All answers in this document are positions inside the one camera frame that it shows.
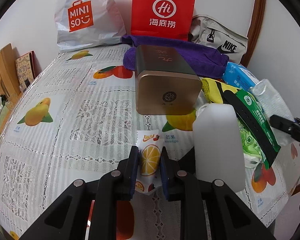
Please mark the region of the clear plastic wrapper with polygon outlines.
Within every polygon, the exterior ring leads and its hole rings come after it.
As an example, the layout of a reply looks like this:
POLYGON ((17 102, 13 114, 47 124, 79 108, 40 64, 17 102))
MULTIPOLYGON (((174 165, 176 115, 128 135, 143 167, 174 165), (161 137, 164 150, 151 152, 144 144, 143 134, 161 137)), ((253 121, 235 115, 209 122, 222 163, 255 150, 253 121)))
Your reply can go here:
POLYGON ((272 115, 278 115, 287 120, 295 121, 285 101, 269 80, 261 80, 254 87, 250 87, 249 92, 260 103, 268 122, 270 122, 272 115))

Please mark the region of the white foam block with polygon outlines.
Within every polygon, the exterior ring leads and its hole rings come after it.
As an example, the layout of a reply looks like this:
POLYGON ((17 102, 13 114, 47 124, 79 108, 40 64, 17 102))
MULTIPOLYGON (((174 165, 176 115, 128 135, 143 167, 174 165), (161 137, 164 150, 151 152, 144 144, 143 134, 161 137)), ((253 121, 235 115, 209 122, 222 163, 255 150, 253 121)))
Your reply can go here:
POLYGON ((224 181, 234 192, 245 188, 244 154, 238 120, 232 105, 207 103, 192 125, 196 177, 224 181))

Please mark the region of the orange fruit snack packet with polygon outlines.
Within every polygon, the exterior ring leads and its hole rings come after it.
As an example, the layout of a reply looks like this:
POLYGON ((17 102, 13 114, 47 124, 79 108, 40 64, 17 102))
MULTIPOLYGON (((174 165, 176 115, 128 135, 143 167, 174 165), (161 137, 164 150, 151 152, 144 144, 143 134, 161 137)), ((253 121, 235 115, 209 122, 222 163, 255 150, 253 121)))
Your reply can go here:
POLYGON ((162 185, 159 162, 163 145, 164 137, 158 129, 137 131, 139 165, 135 189, 139 193, 151 194, 162 185))

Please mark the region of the light green wet wipes pack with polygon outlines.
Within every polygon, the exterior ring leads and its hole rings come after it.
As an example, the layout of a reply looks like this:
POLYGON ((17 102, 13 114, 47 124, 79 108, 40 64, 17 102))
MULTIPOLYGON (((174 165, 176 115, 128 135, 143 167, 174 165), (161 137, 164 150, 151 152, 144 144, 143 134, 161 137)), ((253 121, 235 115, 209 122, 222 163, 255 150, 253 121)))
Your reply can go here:
POLYGON ((240 119, 238 119, 238 127, 241 135, 245 167, 255 169, 259 163, 265 161, 266 157, 251 131, 240 119))

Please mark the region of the blue tissue pack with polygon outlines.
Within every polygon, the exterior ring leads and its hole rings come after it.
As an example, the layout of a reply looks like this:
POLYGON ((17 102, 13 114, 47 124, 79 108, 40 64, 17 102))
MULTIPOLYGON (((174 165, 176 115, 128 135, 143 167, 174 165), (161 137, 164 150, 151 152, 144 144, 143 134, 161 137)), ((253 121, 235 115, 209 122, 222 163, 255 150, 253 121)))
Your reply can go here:
POLYGON ((227 84, 246 91, 259 83, 259 80, 247 68, 233 62, 227 63, 222 79, 227 84))

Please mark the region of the fruit print tablecloth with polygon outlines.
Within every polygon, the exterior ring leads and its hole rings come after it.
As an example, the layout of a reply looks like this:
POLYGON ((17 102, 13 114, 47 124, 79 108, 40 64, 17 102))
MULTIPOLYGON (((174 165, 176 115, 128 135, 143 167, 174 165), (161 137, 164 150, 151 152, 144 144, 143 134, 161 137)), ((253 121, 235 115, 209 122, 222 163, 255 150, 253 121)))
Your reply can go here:
POLYGON ((121 44, 59 55, 21 98, 0 138, 0 226, 19 239, 76 179, 117 168, 137 132, 161 130, 171 159, 193 147, 196 115, 141 115, 121 44))

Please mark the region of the yellow Adidas pouch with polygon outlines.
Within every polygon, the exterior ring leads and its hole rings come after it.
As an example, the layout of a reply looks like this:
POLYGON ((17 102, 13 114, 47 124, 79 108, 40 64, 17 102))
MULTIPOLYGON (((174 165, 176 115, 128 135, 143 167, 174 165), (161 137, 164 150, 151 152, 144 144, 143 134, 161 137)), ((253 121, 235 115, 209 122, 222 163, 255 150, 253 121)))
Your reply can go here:
POLYGON ((228 103, 224 97, 224 92, 229 90, 234 94, 239 90, 236 87, 211 78, 202 78, 202 91, 209 103, 228 103))

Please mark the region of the purple towel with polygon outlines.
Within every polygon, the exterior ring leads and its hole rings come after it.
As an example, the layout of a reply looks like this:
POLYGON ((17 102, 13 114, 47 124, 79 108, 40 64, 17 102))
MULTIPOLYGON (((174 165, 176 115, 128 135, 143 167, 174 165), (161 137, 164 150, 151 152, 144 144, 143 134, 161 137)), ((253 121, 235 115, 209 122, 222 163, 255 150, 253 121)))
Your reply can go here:
POLYGON ((228 55, 221 54, 215 48, 183 40, 125 35, 121 37, 121 42, 131 46, 123 57, 123 66, 129 70, 135 70, 136 48, 140 45, 174 48, 198 76, 212 79, 220 79, 230 61, 228 55))

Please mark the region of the gold green tin box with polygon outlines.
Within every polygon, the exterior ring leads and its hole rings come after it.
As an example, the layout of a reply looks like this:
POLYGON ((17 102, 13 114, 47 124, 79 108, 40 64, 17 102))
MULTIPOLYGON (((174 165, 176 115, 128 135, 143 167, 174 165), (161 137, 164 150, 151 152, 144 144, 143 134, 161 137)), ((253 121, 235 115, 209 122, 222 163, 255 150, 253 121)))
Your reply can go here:
POLYGON ((140 45, 135 54, 136 110, 143 115, 192 112, 202 82, 171 47, 140 45))

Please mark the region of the grey Nike waist bag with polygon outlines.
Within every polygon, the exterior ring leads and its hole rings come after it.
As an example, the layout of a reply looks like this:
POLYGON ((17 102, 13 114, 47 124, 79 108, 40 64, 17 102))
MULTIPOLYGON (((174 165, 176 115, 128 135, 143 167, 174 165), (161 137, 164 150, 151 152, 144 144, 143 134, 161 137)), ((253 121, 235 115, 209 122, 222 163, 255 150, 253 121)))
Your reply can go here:
POLYGON ((228 55, 231 62, 240 64, 247 52, 248 38, 232 31, 208 15, 194 16, 190 29, 190 41, 217 49, 228 55))

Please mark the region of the wooden chair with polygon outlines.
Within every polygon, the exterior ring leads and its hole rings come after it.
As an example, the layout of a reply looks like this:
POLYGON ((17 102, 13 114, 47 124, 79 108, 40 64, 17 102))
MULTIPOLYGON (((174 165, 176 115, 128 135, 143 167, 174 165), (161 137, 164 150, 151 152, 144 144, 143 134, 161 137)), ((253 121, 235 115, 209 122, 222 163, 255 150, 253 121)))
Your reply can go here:
POLYGON ((7 98, 21 93, 15 67, 15 55, 9 43, 0 49, 0 95, 7 98))

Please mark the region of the white Miniso plastic bag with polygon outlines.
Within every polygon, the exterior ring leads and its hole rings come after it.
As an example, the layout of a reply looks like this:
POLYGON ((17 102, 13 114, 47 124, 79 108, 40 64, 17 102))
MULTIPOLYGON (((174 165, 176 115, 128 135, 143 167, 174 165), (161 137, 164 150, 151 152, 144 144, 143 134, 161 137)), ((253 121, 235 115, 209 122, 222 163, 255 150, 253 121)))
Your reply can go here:
POLYGON ((126 34, 114 0, 56 0, 55 25, 61 53, 118 44, 126 34))

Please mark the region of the red paper Haidilao bag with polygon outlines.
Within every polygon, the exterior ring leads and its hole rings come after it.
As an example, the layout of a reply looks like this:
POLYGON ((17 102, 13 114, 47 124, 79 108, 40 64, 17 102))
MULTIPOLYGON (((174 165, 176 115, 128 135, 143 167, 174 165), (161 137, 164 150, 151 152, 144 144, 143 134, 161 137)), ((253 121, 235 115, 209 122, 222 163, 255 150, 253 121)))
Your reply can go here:
POLYGON ((132 0, 130 33, 186 41, 195 0, 132 0))

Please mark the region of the patterned picture frame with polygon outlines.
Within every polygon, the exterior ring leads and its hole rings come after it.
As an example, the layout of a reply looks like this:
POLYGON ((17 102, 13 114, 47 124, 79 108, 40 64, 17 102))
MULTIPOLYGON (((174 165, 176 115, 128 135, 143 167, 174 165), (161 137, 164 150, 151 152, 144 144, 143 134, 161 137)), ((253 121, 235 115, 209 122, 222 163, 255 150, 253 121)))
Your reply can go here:
POLYGON ((30 51, 15 60, 17 78, 21 92, 25 92, 36 78, 34 51, 30 51))

